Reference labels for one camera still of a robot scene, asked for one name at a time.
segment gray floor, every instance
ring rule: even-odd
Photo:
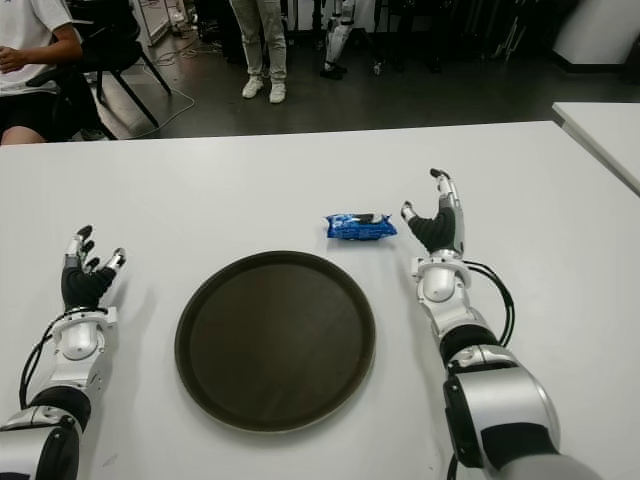
[[[167,37],[151,52],[156,58],[192,39]],[[192,47],[207,50],[198,42]],[[159,67],[171,87],[195,101],[160,131],[144,138],[267,135],[340,130],[427,127],[554,119],[555,101],[640,102],[640,86],[624,85],[615,75],[569,75],[547,60],[512,59],[502,63],[449,62],[433,75],[418,60],[403,73],[372,71],[370,54],[348,46],[342,64],[349,73],[336,82],[318,76],[321,52],[308,45],[289,48],[288,97],[270,105],[265,89],[243,100],[244,67],[229,65],[219,53],[175,57]],[[179,93],[168,97],[154,79],[134,66],[126,78],[160,123],[191,104]],[[105,77],[106,108],[101,114],[121,139],[153,126],[118,84]]]

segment hand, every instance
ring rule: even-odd
[[[453,250],[464,253],[464,219],[460,199],[453,180],[442,170],[431,170],[431,176],[438,182],[440,200],[435,218],[420,217],[410,202],[405,202],[400,214],[409,228],[427,251]]]
[[[0,47],[0,72],[17,72],[22,70],[27,63],[27,56],[22,50]]]
[[[85,264],[87,254],[95,245],[93,240],[88,240],[92,230],[90,225],[80,229],[71,239],[64,255],[62,299],[66,311],[82,307],[97,308],[100,299],[126,262],[125,252],[119,248],[98,270],[96,267],[100,264],[99,258],[93,258]]]

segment blue snack package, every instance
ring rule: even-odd
[[[353,214],[343,213],[329,215],[329,230],[327,238],[342,238],[345,240],[378,240],[390,237],[398,232],[389,222],[391,215],[379,213]]]

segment white t-shirt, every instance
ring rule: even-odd
[[[53,42],[53,31],[71,23],[63,0],[0,0],[0,46],[16,50],[46,47]],[[53,68],[50,65],[25,65],[17,72],[0,73],[0,96],[34,91],[55,91],[50,82],[30,88],[26,82]]]

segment knee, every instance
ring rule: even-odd
[[[265,40],[269,45],[272,45],[277,48],[286,48],[287,46],[287,43],[284,38],[284,32],[282,32],[282,30],[276,31],[276,32],[270,32],[269,36],[266,37]]]
[[[36,131],[27,127],[11,127],[4,131],[0,145],[25,145],[29,143],[46,143]]]
[[[252,33],[252,34],[242,34],[242,42],[246,45],[253,45],[255,43],[260,43],[260,34]]]

